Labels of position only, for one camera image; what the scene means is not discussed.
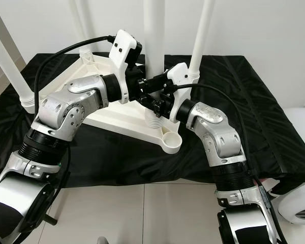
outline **black fabric cover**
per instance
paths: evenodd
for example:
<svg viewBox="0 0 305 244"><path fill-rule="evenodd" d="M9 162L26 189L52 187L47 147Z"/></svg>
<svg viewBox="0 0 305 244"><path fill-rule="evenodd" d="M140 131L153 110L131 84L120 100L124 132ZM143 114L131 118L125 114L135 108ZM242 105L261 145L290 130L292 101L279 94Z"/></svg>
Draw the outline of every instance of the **black fabric cover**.
<svg viewBox="0 0 305 244"><path fill-rule="evenodd" d="M48 56L37 54L21 72L31 88L37 68ZM54 59L44 69L40 88L78 57L65 54ZM167 55L165 68L181 62L189 65L190 58ZM138 62L144 63L144 56ZM260 178L280 178L282 183L277 192L305 182L305 143L243 56L204 56L199 82L222 90L238 105L247 128L251 159ZM195 88L191 99L224 111L230 125L241 135L235 110L224 98L212 90ZM10 153L19 149L32 120L10 85L0 96L0 172ZM82 124L71 143L71 176L67 187L133 185L178 178L212 182L200 139L184 125L179 133L183 138L181 149L168 155L158 145Z"/></svg>
<svg viewBox="0 0 305 244"><path fill-rule="evenodd" d="M254 226L235 231L239 244L271 244L267 226Z"/></svg>

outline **floor tile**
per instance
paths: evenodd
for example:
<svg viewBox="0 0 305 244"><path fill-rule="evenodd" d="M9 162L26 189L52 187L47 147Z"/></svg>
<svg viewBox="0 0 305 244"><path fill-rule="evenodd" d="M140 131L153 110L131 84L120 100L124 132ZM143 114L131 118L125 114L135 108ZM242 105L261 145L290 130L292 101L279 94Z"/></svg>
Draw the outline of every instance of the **floor tile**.
<svg viewBox="0 0 305 244"><path fill-rule="evenodd" d="M50 210L58 223L45 225L39 243L96 244L99 236L110 244L142 243L143 188L63 189Z"/></svg>
<svg viewBox="0 0 305 244"><path fill-rule="evenodd" d="M197 182L193 180L188 179L177 179L173 181L161 181L161 182L155 182L153 184L195 184L195 185L209 185L210 183L203 183L203 182Z"/></svg>
<svg viewBox="0 0 305 244"><path fill-rule="evenodd" d="M288 244L305 244L305 225L280 220L279 223Z"/></svg>
<svg viewBox="0 0 305 244"><path fill-rule="evenodd" d="M39 227L31 232L31 234L23 241L22 244L37 244L44 228L45 222L43 221Z"/></svg>
<svg viewBox="0 0 305 244"><path fill-rule="evenodd" d="M143 244L221 244L215 185L145 185Z"/></svg>

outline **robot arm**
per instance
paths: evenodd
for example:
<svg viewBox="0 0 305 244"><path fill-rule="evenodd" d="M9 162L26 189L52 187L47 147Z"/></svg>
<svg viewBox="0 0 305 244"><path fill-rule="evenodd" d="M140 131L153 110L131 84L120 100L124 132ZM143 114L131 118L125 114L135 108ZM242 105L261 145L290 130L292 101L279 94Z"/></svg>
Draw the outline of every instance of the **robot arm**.
<svg viewBox="0 0 305 244"><path fill-rule="evenodd" d="M263 187L254 185L238 133L220 110L185 100L177 118L202 141L220 206L219 231L224 244L277 243Z"/></svg>
<svg viewBox="0 0 305 244"><path fill-rule="evenodd" d="M82 121L121 98L114 75L75 79L42 101L19 151L0 174L0 243L39 226L52 203L50 183Z"/></svg>

